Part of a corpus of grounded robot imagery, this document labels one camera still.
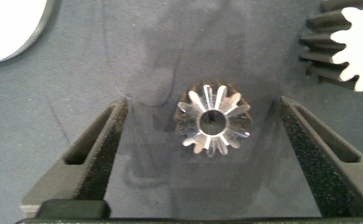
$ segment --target gray surface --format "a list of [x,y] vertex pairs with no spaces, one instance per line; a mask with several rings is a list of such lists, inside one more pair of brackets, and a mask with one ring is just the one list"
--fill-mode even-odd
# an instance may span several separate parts
[[[363,93],[318,85],[298,61],[298,35],[319,2],[62,2],[42,38],[0,64],[0,223],[22,218],[21,198],[111,101],[128,96],[145,128],[163,134],[171,102],[202,78],[237,84],[258,124],[274,97],[296,99],[363,152]],[[128,122],[125,134],[139,140],[141,124]]]

